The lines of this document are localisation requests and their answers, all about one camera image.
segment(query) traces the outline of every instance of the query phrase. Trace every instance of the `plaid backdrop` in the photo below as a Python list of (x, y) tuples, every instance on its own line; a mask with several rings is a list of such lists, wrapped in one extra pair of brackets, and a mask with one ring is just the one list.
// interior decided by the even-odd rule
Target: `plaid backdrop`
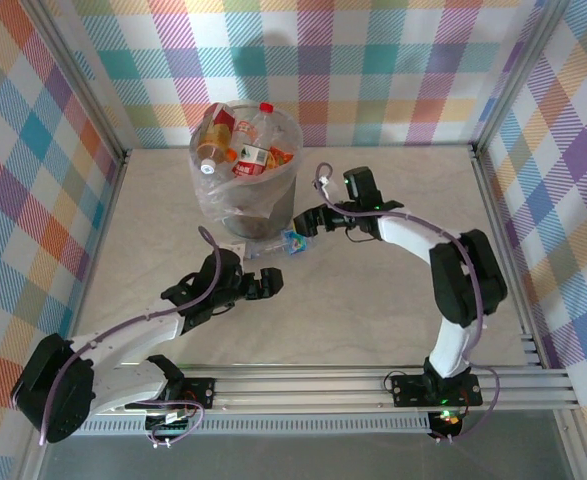
[(26, 447), (10, 390), (37, 342), (68, 332), (115, 171), (18, 1), (0, 0), (0, 480)]
[(535, 320), (587, 420), (587, 1), (571, 2), (490, 156)]
[(467, 142), (545, 1), (47, 3), (122, 135), (156, 148), (237, 99), (287, 110), (309, 146)]

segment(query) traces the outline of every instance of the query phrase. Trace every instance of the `red bottle cap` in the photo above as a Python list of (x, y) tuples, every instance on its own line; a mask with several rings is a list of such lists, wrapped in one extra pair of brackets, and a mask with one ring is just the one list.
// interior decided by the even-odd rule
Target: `red bottle cap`
[(260, 103), (260, 111), (264, 113), (273, 113), (273, 105), (266, 102)]

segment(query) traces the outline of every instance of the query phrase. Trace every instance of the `bottle cap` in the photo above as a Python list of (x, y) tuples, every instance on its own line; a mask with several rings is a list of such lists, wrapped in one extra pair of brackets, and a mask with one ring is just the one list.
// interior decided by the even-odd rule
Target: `bottle cap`
[(215, 172), (216, 166), (217, 165), (214, 160), (210, 158), (205, 158), (204, 160), (202, 160), (202, 163), (200, 164), (200, 170), (202, 171), (202, 173), (206, 175), (211, 175)]
[(264, 113), (273, 113), (273, 105), (270, 103), (260, 103), (260, 111)]

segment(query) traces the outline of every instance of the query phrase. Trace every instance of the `trash can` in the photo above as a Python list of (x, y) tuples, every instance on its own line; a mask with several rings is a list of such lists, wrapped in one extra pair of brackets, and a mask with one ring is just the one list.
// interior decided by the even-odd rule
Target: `trash can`
[[(247, 101), (228, 105), (233, 108), (236, 122), (252, 119), (259, 108), (259, 104)], [(302, 163), (302, 129), (283, 110), (275, 109), (271, 115), (293, 158), (260, 175), (235, 177), (231, 164), (221, 166), (213, 175), (202, 173), (197, 155), (199, 127), (191, 137), (191, 179), (202, 212), (212, 220), (221, 221), (234, 235), (246, 239), (274, 237), (293, 218), (295, 179)]]

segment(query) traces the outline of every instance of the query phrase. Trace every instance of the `beige floor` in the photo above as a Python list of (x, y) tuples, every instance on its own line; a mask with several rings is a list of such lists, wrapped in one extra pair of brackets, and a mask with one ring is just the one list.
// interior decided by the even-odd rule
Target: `beige floor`
[[(78, 333), (138, 314), (166, 287), (199, 270), (210, 248), (198, 225), (210, 228), (218, 242), (232, 239), (203, 218), (187, 155), (134, 152)], [(385, 199), (401, 201), (442, 227), (490, 231), (463, 147), (310, 148), (305, 155), (296, 213), (319, 204), (311, 179), (315, 166), (328, 161), (338, 178), (348, 168), (368, 165)], [(440, 324), (428, 266), (382, 242), (356, 245), (341, 232), (317, 238), (308, 252), (245, 262), (248, 271), (283, 270), (285, 287), (277, 297), (239, 302), (154, 352), (176, 363), (421, 364)], [(523, 364), (520, 327), (508, 299), (487, 323), (473, 359)]]

